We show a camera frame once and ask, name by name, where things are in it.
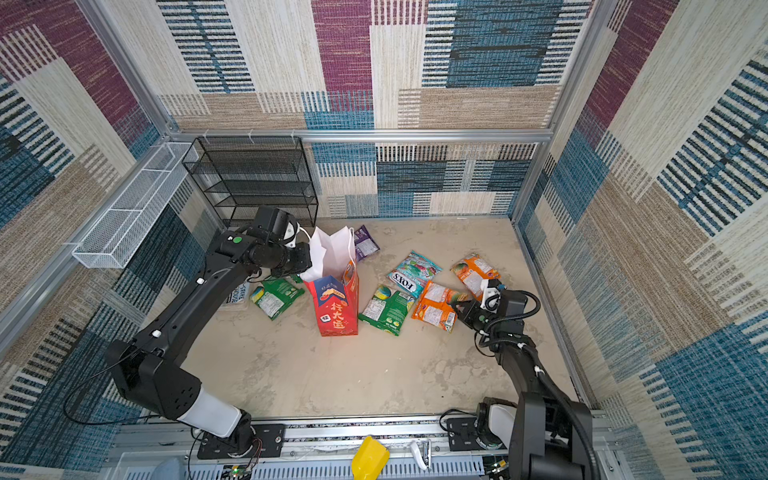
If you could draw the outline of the red paper gift bag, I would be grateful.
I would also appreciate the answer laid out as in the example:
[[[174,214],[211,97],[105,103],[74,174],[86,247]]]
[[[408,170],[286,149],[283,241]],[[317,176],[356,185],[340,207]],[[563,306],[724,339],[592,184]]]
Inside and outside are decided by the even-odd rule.
[[[312,267],[300,274],[313,299],[315,316],[323,337],[358,334],[359,276],[344,286],[347,263],[357,265],[354,230],[343,227],[329,235],[316,228],[309,241]]]

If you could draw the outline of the orange snack bag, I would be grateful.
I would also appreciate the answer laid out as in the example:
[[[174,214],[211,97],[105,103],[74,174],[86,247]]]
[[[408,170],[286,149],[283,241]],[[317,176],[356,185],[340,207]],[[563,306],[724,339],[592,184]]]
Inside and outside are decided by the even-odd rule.
[[[469,300],[473,300],[470,293],[452,290],[429,281],[416,301],[411,318],[450,333],[457,318],[452,304]]]

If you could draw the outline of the teal Fox's candy bag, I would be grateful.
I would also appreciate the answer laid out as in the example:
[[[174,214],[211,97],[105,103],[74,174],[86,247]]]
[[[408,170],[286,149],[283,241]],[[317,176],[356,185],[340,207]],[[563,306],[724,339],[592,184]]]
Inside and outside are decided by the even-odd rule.
[[[436,263],[415,251],[411,251],[387,275],[387,278],[403,292],[418,298],[426,285],[441,271],[442,268]]]

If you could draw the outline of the orange candy bag back side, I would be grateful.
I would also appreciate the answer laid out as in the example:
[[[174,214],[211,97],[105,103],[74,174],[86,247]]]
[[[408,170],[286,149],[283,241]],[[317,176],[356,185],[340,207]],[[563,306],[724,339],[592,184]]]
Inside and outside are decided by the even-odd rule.
[[[500,280],[500,272],[485,261],[480,255],[470,253],[451,267],[451,271],[466,286],[476,300],[484,294],[484,282]]]

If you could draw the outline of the colourful Fox's fruit candy bag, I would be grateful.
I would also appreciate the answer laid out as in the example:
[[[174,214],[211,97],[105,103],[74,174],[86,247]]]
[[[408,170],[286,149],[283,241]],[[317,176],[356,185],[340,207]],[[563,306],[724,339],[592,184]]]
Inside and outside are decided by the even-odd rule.
[[[344,286],[347,287],[348,285],[351,285],[356,278],[357,278],[357,265],[353,260],[350,260],[347,263],[345,270],[343,272],[342,282]]]

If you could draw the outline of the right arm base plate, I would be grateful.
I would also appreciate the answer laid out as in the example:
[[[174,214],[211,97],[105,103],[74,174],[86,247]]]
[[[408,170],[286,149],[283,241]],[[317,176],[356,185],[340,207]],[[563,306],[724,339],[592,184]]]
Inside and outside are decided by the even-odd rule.
[[[441,421],[447,432],[451,452],[485,450],[476,429],[476,419],[470,416],[449,416]]]

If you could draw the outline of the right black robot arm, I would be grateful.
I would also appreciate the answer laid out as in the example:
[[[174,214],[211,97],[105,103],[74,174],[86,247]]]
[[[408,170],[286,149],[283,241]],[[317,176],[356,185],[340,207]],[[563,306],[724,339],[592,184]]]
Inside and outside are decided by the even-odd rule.
[[[507,441],[511,479],[601,479],[593,445],[591,410],[571,400],[546,370],[525,320],[541,309],[538,297],[514,291],[491,297],[493,310],[478,300],[452,302],[457,318],[479,336],[477,347],[493,354],[518,394]]]

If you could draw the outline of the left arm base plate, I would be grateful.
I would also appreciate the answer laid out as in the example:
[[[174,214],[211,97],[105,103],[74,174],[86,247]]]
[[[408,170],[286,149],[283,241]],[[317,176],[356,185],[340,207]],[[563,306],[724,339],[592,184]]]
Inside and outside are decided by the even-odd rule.
[[[252,424],[248,430],[236,429],[227,438],[204,433],[195,454],[198,460],[277,458],[281,455],[286,425]]]

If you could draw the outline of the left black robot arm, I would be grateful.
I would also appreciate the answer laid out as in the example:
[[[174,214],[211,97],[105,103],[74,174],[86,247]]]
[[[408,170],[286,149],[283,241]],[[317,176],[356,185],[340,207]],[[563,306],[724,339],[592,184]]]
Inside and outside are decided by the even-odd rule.
[[[167,420],[198,428],[244,449],[255,434],[244,410],[207,392],[182,368],[197,337],[233,290],[263,270],[276,277],[311,267],[306,242],[286,245],[226,231],[211,242],[203,267],[172,302],[128,341],[113,341],[105,354],[121,394]]]

